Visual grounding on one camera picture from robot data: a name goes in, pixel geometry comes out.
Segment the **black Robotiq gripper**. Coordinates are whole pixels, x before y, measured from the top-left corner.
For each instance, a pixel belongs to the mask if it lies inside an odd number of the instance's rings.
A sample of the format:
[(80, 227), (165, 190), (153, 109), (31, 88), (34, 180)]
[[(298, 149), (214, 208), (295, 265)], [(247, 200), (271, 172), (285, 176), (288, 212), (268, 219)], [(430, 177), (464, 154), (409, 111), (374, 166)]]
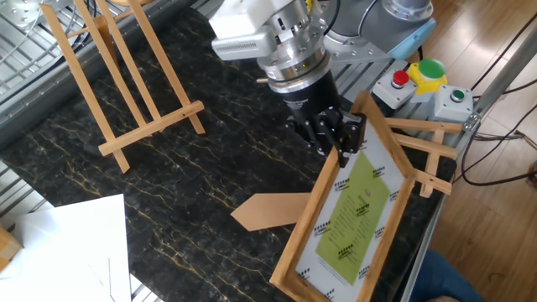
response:
[(270, 89), (279, 95), (291, 115), (286, 120), (286, 128), (304, 141), (304, 145), (327, 155), (335, 136), (333, 146), (338, 154), (341, 168), (347, 165), (351, 154), (356, 154), (362, 146), (366, 116), (362, 113), (341, 112), (336, 82), (330, 70), (324, 74), (315, 72), (293, 81), (268, 81)]

